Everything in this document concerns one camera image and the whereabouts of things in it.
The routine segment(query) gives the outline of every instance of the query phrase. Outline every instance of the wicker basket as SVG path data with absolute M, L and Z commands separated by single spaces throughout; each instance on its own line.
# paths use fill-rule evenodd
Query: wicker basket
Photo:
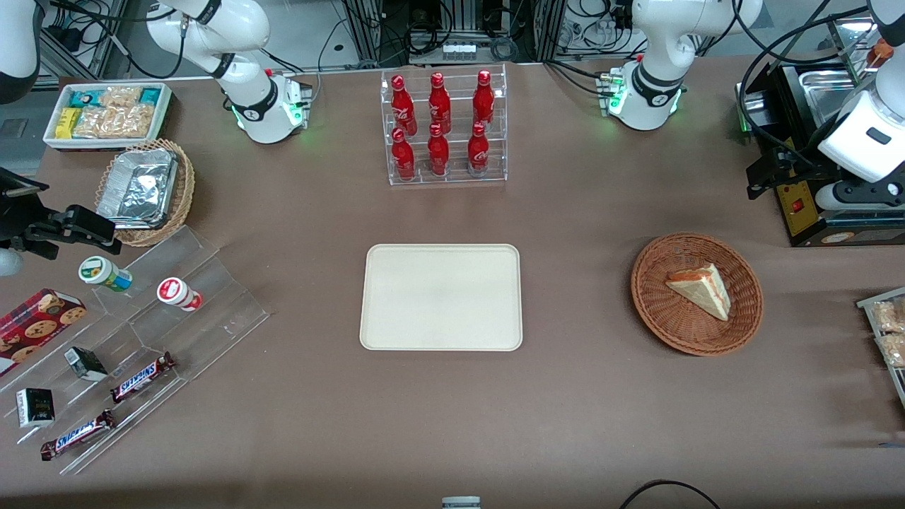
M 169 219 L 157 230 L 117 230 L 116 238 L 123 244 L 135 247 L 150 247 L 159 243 L 173 234 L 180 226 L 186 222 L 188 210 L 192 207 L 192 193 L 195 192 L 195 170 L 192 168 L 192 161 L 188 160 L 186 153 L 172 141 L 166 139 L 155 139 L 145 143 L 129 147 L 126 151 L 136 150 L 152 150 L 167 149 L 179 156 L 179 166 L 176 169 L 176 189 L 173 197 L 170 198 Z M 107 165 L 107 171 L 100 179 L 98 191 L 95 194 L 94 206 L 100 203 L 100 196 L 107 186 L 107 177 L 110 175 L 110 169 L 113 167 L 113 161 Z
M 708 263 L 719 269 L 732 302 L 727 322 L 666 286 L 670 274 Z M 738 350 L 754 337 L 764 316 L 764 295 L 748 263 L 719 240 L 692 233 L 660 237 L 642 250 L 632 270 L 632 298 L 657 337 L 693 355 Z

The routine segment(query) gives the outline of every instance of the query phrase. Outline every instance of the red cookie box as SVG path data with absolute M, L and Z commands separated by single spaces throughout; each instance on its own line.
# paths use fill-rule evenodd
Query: red cookie box
M 0 318 L 0 377 L 87 312 L 79 299 L 44 288 Z

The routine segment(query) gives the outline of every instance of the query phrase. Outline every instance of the red bottle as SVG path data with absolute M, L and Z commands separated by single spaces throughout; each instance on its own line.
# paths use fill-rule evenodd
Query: red bottle
M 412 146 L 405 141 L 405 132 L 400 128 L 393 129 L 393 163 L 396 173 L 403 181 L 414 179 L 414 151 Z
M 431 122 L 437 122 L 443 134 L 453 130 L 453 113 L 450 105 L 450 93 L 443 86 L 443 75 L 439 72 L 431 74 L 431 97 L 427 100 L 431 106 Z
M 427 141 L 427 151 L 431 153 L 431 171 L 437 177 L 446 177 L 446 168 L 450 162 L 450 144 L 443 136 L 443 127 L 434 122 L 431 124 L 431 138 Z
M 484 136 L 484 123 L 474 122 L 472 137 L 468 140 L 468 172 L 472 177 L 483 177 L 487 173 L 487 150 L 490 146 Z
M 493 89 L 491 88 L 491 72 L 478 72 L 478 90 L 474 91 L 472 100 L 474 121 L 490 125 L 493 122 Z
M 396 126 L 405 131 L 406 136 L 414 136 L 418 132 L 418 122 L 414 120 L 414 102 L 405 89 L 405 80 L 400 75 L 390 80 L 393 86 L 393 116 Z

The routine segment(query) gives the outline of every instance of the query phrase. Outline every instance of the sandwich slice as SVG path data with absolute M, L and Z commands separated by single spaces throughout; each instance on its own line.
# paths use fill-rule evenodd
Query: sandwich slice
M 714 317 L 724 322 L 729 319 L 729 307 L 732 303 L 716 265 L 679 271 L 670 275 L 666 285 Z

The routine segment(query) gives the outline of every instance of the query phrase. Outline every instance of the table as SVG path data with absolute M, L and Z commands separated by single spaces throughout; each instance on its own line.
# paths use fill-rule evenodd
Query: table
M 274 146 L 235 127 L 215 82 L 171 82 L 168 137 L 197 171 L 189 224 L 274 315 L 82 475 L 57 476 L 2 432 L 3 507 L 428 508 L 475 494 L 489 509 L 597 508 L 654 478 L 724 507 L 902 507 L 905 453 L 876 446 L 902 438 L 905 416 L 854 305 L 905 284 L 902 248 L 792 249 L 775 200 L 746 199 L 757 150 L 736 134 L 732 87 L 747 65 L 700 59 L 654 132 L 600 118 L 541 65 L 509 65 L 510 181 L 459 189 L 387 185 L 377 72 L 324 76 L 310 129 Z M 92 203 L 109 159 L 48 150 L 44 202 Z M 763 286 L 759 334 L 724 358 L 665 347 L 631 304 L 635 256 L 683 230 L 733 245 Z M 515 245 L 521 348 L 362 348 L 377 243 Z M 0 281 L 0 309 L 44 286 L 86 294 L 75 267 L 94 253 L 29 256 Z M 657 490 L 633 507 L 704 506 Z

